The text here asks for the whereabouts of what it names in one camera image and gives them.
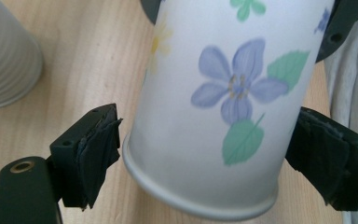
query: white ribbed cup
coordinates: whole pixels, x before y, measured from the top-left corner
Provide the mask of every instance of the white ribbed cup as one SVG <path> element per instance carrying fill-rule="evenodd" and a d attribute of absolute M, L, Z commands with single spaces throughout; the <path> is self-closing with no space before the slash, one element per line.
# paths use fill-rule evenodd
<path fill-rule="evenodd" d="M 0 2 L 0 106 L 30 91 L 41 70 L 37 43 Z"/>

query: wood grain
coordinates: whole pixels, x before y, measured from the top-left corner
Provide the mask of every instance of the wood grain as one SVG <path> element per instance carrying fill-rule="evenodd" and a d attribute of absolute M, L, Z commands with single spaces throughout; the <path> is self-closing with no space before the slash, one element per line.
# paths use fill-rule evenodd
<path fill-rule="evenodd" d="M 150 51 L 153 25 L 139 0 L 4 0 L 35 37 L 44 71 L 25 97 L 0 108 L 0 169 L 27 156 L 49 155 L 49 144 L 99 105 L 117 103 L 129 131 Z M 328 112 L 323 65 L 316 66 L 305 105 Z M 265 215 L 241 223 L 342 223 L 341 214 L 285 163 L 280 195 Z M 192 217 L 154 199 L 134 182 L 123 161 L 107 173 L 92 210 L 64 208 L 70 223 L 220 223 Z"/>

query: yellow flower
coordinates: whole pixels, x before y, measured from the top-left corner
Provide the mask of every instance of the yellow flower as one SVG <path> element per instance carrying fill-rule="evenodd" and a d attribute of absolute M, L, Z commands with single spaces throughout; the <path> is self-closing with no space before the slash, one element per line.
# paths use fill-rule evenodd
<path fill-rule="evenodd" d="M 167 28 L 167 14 L 164 14 L 156 24 L 153 37 L 151 55 L 149 60 L 149 71 L 156 74 L 158 69 L 158 56 L 167 56 L 170 54 L 171 47 L 166 41 L 172 36 L 173 30 Z"/>

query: floral paper cup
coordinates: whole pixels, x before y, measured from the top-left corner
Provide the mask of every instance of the floral paper cup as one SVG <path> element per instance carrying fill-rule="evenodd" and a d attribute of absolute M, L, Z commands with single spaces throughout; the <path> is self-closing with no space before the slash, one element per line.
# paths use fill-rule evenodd
<path fill-rule="evenodd" d="M 138 183 L 202 217 L 266 212 L 332 5 L 162 1 L 123 147 Z"/>

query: green leaf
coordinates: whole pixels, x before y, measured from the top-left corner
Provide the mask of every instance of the green leaf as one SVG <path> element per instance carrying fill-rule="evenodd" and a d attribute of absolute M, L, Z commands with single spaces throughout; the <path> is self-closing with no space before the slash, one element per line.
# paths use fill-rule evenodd
<path fill-rule="evenodd" d="M 266 6 L 256 0 L 254 0 L 254 2 L 252 3 L 252 9 L 254 10 L 255 14 L 258 15 L 263 15 L 264 13 L 266 13 Z"/>
<path fill-rule="evenodd" d="M 240 9 L 238 10 L 238 20 L 239 21 L 246 21 L 249 18 L 249 15 L 251 14 L 251 4 L 249 3 L 244 3 Z"/>
<path fill-rule="evenodd" d="M 256 124 L 243 119 L 231 126 L 223 142 L 225 165 L 248 161 L 256 153 L 264 137 L 264 131 L 257 127 L 262 118 L 264 115 Z"/>
<path fill-rule="evenodd" d="M 246 0 L 230 0 L 230 4 L 232 7 L 240 7 L 245 1 Z"/>
<path fill-rule="evenodd" d="M 284 54 L 268 66 L 268 77 L 286 82 L 291 91 L 300 80 L 309 55 L 309 52 L 299 50 Z"/>

